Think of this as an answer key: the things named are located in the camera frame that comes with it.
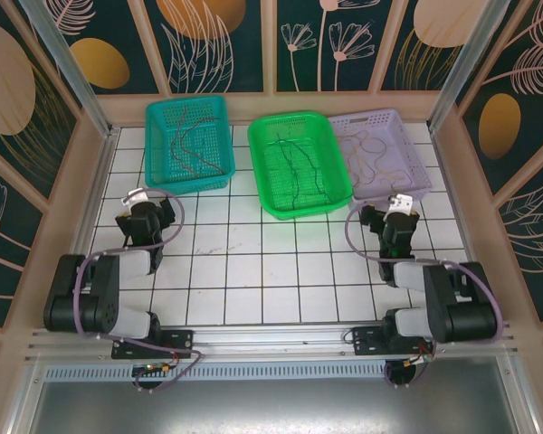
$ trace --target vented metal strip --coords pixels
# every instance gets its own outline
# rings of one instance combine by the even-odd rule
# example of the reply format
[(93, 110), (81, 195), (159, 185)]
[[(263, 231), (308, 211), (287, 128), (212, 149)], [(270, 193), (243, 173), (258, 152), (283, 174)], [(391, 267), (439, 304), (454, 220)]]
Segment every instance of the vented metal strip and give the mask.
[[(132, 382), (133, 369), (140, 365), (54, 365), (46, 370), (44, 382)], [(185, 369), (181, 364), (168, 373), (151, 373), (142, 382), (173, 378)], [(327, 361), (293, 363), (203, 363), (181, 381), (303, 380), (320, 378), (380, 378), (384, 361)]]

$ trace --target white grid mat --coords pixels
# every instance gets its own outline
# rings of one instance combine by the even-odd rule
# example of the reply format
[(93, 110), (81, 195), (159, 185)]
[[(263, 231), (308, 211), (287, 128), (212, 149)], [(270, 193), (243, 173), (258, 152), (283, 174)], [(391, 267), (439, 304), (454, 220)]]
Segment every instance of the white grid mat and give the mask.
[[(441, 170), (424, 124), (408, 124), (433, 192), (415, 205), (413, 237), (422, 258), (466, 260)], [(280, 222), (260, 206), (247, 127), (233, 127), (237, 172), (221, 190), (187, 194), (185, 227), (164, 249), (156, 275), (135, 278), (120, 303), (152, 310), (164, 326), (299, 324), (381, 318), (388, 308), (421, 306), (422, 294), (383, 285), (378, 266), (344, 239), (348, 208)], [(123, 128), (97, 219), (92, 249), (121, 246), (119, 198), (145, 185), (144, 129)], [(378, 240), (359, 223), (357, 246), (377, 256)]]

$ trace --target plastic basket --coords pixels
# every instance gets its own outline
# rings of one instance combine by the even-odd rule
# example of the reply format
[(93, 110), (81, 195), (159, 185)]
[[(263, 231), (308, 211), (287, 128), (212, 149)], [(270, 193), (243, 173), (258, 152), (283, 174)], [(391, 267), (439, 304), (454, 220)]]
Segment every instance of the plastic basket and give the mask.
[(354, 203), (404, 193), (420, 201), (432, 189), (424, 165), (393, 109), (329, 119), (352, 182)]
[(280, 220), (329, 212), (352, 195), (328, 120), (302, 112), (260, 118), (249, 127), (262, 207)]
[(222, 97), (171, 99), (145, 112), (145, 181), (174, 194), (223, 188), (235, 173)]

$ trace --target green basket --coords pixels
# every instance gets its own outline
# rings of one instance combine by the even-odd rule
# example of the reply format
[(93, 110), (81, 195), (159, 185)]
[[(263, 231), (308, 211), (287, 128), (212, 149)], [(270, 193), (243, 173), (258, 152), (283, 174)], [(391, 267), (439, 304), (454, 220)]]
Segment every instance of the green basket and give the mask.
[(262, 207), (280, 220), (346, 205), (352, 184), (329, 121), (301, 112), (257, 119), (249, 128)]

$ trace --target purple cable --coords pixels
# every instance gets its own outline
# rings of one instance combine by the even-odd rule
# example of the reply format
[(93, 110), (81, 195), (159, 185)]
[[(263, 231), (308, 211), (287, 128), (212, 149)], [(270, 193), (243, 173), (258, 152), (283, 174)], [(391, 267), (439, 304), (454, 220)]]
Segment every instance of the purple cable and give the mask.
[[(177, 202), (177, 205), (179, 206), (179, 209), (181, 210), (181, 221), (177, 225), (175, 233), (173, 235), (171, 235), (166, 240), (161, 241), (161, 242), (159, 242), (157, 244), (153, 244), (151, 246), (143, 246), (143, 247), (126, 246), (126, 247), (121, 247), (121, 248), (118, 248), (118, 249), (108, 249), (108, 250), (103, 250), (103, 251), (98, 251), (98, 252), (92, 253), (91, 255), (89, 255), (89, 256), (87, 256), (85, 258), (85, 260), (79, 266), (79, 269), (77, 271), (76, 281), (75, 281), (75, 284), (74, 284), (74, 293), (73, 293), (73, 298), (72, 298), (72, 314), (73, 314), (73, 317), (74, 317), (74, 326), (76, 327), (77, 333), (79, 335), (83, 336), (83, 337), (90, 337), (90, 335), (85, 333), (84, 328), (82, 328), (81, 314), (80, 314), (80, 310), (79, 310), (82, 277), (84, 276), (86, 268), (89, 266), (89, 264), (91, 262), (93, 262), (96, 258), (98, 258), (99, 256), (103, 256), (103, 255), (116, 255), (116, 254), (120, 254), (120, 253), (125, 252), (125, 251), (153, 250), (153, 249), (156, 249), (158, 247), (163, 247), (166, 244), (168, 244), (169, 242), (171, 242), (172, 240), (174, 240), (175, 237), (179, 234), (179, 232), (181, 232), (181, 230), (183, 229), (183, 223), (185, 221), (185, 209), (183, 208), (183, 204), (181, 203), (179, 198), (177, 196), (175, 196), (174, 194), (172, 194), (172, 193), (170, 193), (170, 192), (168, 192), (166, 190), (159, 189), (159, 188), (143, 188), (143, 189), (138, 189), (137, 191), (129, 194), (125, 200), (130, 199), (131, 197), (133, 197), (136, 194), (146, 193), (146, 192), (161, 193), (161, 194), (164, 194), (166, 197), (175, 200), (175, 202)], [(199, 352), (197, 350), (181, 350), (181, 349), (169, 348), (169, 347), (166, 347), (166, 346), (158, 346), (158, 345), (153, 345), (153, 344), (147, 344), (145, 342), (140, 342), (140, 341), (138, 341), (136, 339), (123, 338), (123, 337), (120, 337), (120, 336), (100, 335), (100, 338), (109, 339), (109, 340), (113, 340), (113, 341), (114, 340), (120, 340), (121, 342), (128, 342), (128, 343), (133, 344), (133, 345), (138, 345), (138, 346), (142, 346), (144, 348), (148, 348), (148, 349), (151, 349), (151, 350), (162, 351), (162, 352), (170, 353), (170, 354), (177, 353), (177, 354), (196, 354), (197, 355), (197, 358), (193, 362), (191, 362), (175, 378), (173, 378), (172, 380), (169, 380), (168, 382), (162, 382), (161, 384), (159, 384), (154, 389), (150, 389), (150, 390), (143, 389), (138, 383), (138, 380), (139, 380), (139, 378), (141, 377), (141, 375), (143, 373), (138, 375), (135, 378), (135, 385), (137, 386), (138, 391), (139, 392), (146, 391), (149, 394), (152, 393), (153, 391), (158, 392), (158, 391), (160, 391), (162, 389), (165, 389), (169, 385), (175, 383), (177, 380), (179, 380), (179, 378), (186, 375), (196, 364), (198, 364), (199, 361), (201, 360), (201, 358), (203, 357), (201, 352)]]
[(396, 262), (419, 262), (419, 263), (424, 263), (424, 264), (449, 265), (449, 266), (451, 266), (451, 267), (453, 267), (455, 269), (458, 269), (462, 273), (469, 276), (474, 281), (474, 283), (476, 283), (477, 286), (481, 289), (481, 291), (484, 293), (484, 295), (487, 296), (487, 298), (489, 299), (489, 303), (491, 304), (492, 310), (495, 313), (495, 318), (497, 320), (497, 331), (495, 332), (495, 335), (491, 339), (487, 339), (485, 341), (477, 341), (477, 342), (479, 344), (480, 343), (492, 344), (493, 342), (496, 342), (496, 341), (500, 340), (500, 337), (503, 334), (503, 316), (502, 316), (502, 313), (500, 312), (499, 304), (497, 303), (497, 300), (495, 299), (495, 296), (492, 295), (491, 290), (487, 287), (487, 285), (485, 285), (485, 283), (477, 275), (475, 275), (472, 271), (470, 271), (469, 269), (463, 267), (461, 264), (457, 264), (456, 262), (452, 262), (451, 260), (418, 259), (418, 258), (414, 258), (414, 259), (387, 259), (387, 258), (378, 258), (376, 256), (369, 256), (369, 255), (366, 255), (366, 253), (360, 251), (352, 243), (352, 240), (350, 239), (349, 225), (350, 225), (350, 221), (352, 220), (352, 216), (356, 212), (359, 212), (362, 209), (363, 206), (364, 206), (364, 204), (362, 204), (362, 203), (357, 205), (356, 208), (354, 208), (350, 212), (350, 214), (348, 214), (348, 217), (346, 218), (346, 223), (344, 224), (344, 235), (346, 236), (346, 241), (348, 242), (348, 245), (350, 246), (350, 248), (356, 254), (360, 255), (364, 259), (375, 260), (376, 262), (394, 262), (394, 263), (396, 263)]

